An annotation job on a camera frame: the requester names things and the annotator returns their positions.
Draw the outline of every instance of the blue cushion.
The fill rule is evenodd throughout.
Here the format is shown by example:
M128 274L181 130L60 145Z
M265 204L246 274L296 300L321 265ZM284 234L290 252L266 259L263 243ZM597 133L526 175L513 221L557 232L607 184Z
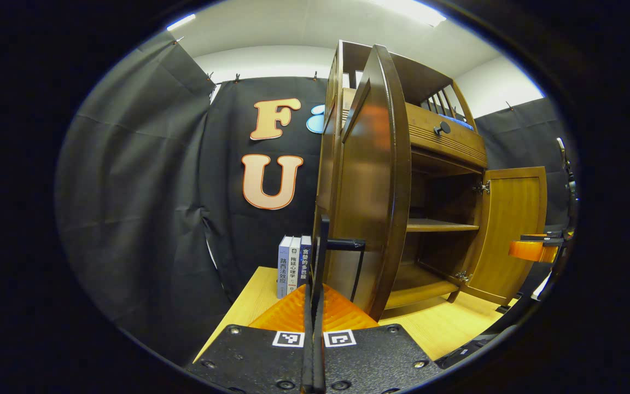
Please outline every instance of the blue cushion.
M473 130L473 126L469 125L468 123L464 122L463 120L458 120L452 117L447 117L446 115L442 115L442 114L438 114L440 117L446 118L452 122L456 122L459 125L462 125L463 127L467 128L468 130Z

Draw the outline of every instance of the orange object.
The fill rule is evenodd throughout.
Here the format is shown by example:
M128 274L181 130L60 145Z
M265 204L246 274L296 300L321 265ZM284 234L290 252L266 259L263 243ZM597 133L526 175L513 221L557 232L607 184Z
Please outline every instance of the orange object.
M323 305L323 331L339 331L341 329L363 329L378 327L376 320L371 319L366 312L352 304L346 297L328 285L325 290L325 304Z
M303 326L303 303L305 285L278 300L269 309L254 319L250 327L272 331L305 332Z
M375 320L339 294L337 290L328 285L323 285L323 290L325 293L323 331L378 327ZM303 327L304 301L305 285L302 285L273 304L249 326L272 331L305 332Z
M532 262L551 263L557 253L557 246L544 246L540 241L515 240L510 243L510 256Z

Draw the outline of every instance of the gray fabric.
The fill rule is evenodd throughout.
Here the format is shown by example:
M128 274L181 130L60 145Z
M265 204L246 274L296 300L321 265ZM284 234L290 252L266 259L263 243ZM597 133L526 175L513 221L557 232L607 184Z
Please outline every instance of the gray fabric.
M80 284L111 321L178 364L230 306L198 199L212 89L170 33L151 38L83 102L55 180L57 226Z
M485 140L488 168L546 167L546 224L568 224L568 175L562 168L556 138L563 139L573 172L580 167L573 138L550 100L542 98L475 119Z

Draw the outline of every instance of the black backdrop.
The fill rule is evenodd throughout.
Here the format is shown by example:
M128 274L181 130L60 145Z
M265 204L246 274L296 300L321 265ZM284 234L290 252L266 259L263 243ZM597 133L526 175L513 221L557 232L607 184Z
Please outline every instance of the black backdrop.
M258 266L277 267L278 243L284 235L310 235L317 192L322 135L306 128L311 109L324 104L327 79L253 78L223 82L208 111L200 154L199 190L208 224L215 264L230 298L235 299ZM281 137L250 140L256 126L254 104L265 100L297 98L301 107L290 110L288 125L278 123ZM275 195L281 186L281 155L303 159L298 167L295 194L279 210L251 205L242 194L246 154L264 154L271 162L264 169L262 188Z

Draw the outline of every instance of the cabinet knob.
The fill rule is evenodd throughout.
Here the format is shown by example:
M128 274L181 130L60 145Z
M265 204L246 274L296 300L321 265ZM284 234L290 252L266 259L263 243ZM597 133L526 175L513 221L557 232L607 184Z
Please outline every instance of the cabinet knob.
M434 132L436 133L436 135L442 135L442 132L448 134L451 132L451 127L448 125L448 123L442 120L442 123L439 123L439 127L434 128Z

